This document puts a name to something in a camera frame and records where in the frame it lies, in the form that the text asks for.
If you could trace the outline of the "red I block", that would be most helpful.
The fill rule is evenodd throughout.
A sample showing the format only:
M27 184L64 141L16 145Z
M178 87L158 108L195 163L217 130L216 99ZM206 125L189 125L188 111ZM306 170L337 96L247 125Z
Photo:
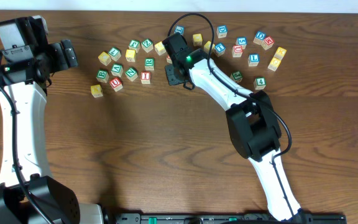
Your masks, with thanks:
M151 80L151 73L150 72L142 72L141 73L141 83L142 84L150 84L150 80Z

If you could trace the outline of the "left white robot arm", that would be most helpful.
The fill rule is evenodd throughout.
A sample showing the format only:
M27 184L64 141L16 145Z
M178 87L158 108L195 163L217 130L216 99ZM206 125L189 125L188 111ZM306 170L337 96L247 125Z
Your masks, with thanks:
M100 205L80 203L52 177L44 128L47 89L54 73L78 61L70 40L51 44L47 34L42 16L0 22L0 223L107 223Z

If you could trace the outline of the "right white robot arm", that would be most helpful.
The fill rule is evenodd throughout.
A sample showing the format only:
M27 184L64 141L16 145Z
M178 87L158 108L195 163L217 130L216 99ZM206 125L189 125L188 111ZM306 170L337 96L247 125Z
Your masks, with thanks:
M204 90L225 111L229 136L236 151L249 160L267 198L268 211L279 221L295 221L301 208L288 183L280 149L281 130L287 129L264 91L254 93L222 72L201 49L191 50L180 34L162 42L172 64L169 81L191 83Z

